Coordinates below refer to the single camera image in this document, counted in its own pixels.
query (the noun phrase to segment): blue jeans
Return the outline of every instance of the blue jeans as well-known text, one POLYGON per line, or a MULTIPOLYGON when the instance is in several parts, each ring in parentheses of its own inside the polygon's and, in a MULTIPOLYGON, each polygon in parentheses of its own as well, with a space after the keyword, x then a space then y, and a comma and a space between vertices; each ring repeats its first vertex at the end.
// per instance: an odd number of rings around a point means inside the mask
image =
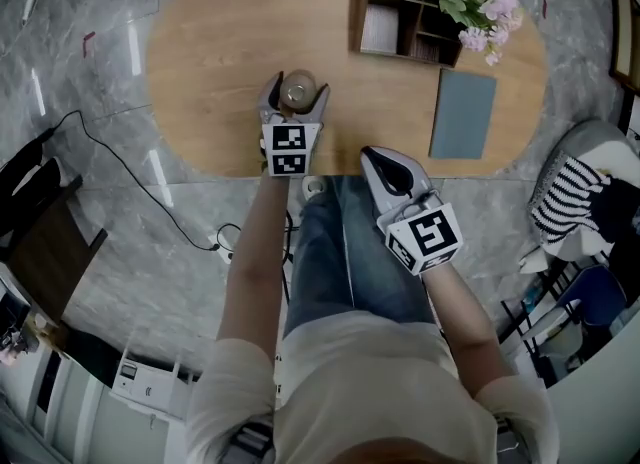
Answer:
POLYGON ((312 197, 302 212, 284 335, 349 311, 368 311, 397 323, 434 323, 420 278, 384 245, 364 179, 327 180, 327 191, 312 197))

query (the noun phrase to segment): white sleeve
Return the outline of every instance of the white sleeve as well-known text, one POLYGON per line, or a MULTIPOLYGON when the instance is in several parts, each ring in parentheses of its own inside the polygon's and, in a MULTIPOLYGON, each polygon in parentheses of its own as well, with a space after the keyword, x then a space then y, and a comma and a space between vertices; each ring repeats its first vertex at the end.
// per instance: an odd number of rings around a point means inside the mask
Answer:
POLYGON ((501 377, 482 388, 475 401, 513 424, 527 442, 534 464, 558 462, 560 436, 546 389, 518 375, 501 377))
POLYGON ((186 422, 187 462, 213 463, 232 429, 252 416, 273 412, 273 365, 244 340, 220 340, 196 383, 186 422))

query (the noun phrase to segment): marble floor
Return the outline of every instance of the marble floor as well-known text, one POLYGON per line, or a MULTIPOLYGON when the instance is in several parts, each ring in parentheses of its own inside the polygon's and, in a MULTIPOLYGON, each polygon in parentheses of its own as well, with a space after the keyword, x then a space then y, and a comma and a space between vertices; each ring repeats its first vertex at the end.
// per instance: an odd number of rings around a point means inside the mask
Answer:
MULTIPOLYGON (((145 84, 145 44, 167 0, 39 0, 20 29, 25 0, 0 0, 0 163, 75 108, 169 205, 201 245, 224 222, 242 224, 256 180, 195 171, 159 134, 145 84), (87 42, 83 56, 83 37, 87 42), (154 170, 157 155, 166 185, 154 170)), ((454 203, 466 246, 460 271, 491 316, 519 299, 530 277, 519 257, 534 246, 525 204, 554 142, 576 121, 617 121, 621 90, 609 78, 611 0, 521 0, 545 40, 550 77, 539 128, 511 166, 491 177, 438 181, 454 203)), ((180 356, 201 369, 220 319, 227 268, 187 244, 121 165, 70 118, 47 145, 68 175, 82 174, 73 210, 91 236, 109 238, 66 311, 73 326, 149 357, 180 356)), ((299 213, 299 197, 291 196, 299 213)))

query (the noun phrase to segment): beige shirt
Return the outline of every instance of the beige shirt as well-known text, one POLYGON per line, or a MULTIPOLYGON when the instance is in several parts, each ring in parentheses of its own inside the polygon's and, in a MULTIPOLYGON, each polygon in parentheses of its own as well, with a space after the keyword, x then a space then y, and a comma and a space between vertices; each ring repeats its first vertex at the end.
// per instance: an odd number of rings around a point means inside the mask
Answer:
MULTIPOLYGON (((281 354, 276 462, 326 464, 356 444, 405 437, 465 462, 495 463, 494 415, 513 421, 534 462, 557 462, 545 391, 504 377, 471 398, 432 324, 343 313, 298 327, 281 354)), ((188 462, 215 462, 235 428, 274 406, 273 367, 264 352, 241 340, 217 342, 192 398, 188 462)))

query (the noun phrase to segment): person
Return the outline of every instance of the person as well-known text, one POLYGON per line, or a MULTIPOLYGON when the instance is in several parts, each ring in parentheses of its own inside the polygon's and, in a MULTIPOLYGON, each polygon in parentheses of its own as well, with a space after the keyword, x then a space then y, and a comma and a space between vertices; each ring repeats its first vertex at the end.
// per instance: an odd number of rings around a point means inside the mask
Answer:
MULTIPOLYGON (((454 267, 427 270, 424 286, 406 271, 375 227, 363 178, 305 178, 303 186, 280 405, 274 360, 289 180, 265 174, 235 247, 211 362, 193 392, 188 462, 247 462, 230 449, 251 455, 251 437, 267 440, 263 428, 273 426, 279 463, 493 463, 496 417, 511 422, 530 462, 557 462, 544 392, 514 375, 454 267)), ((248 462, 268 457, 255 455, 248 462)))

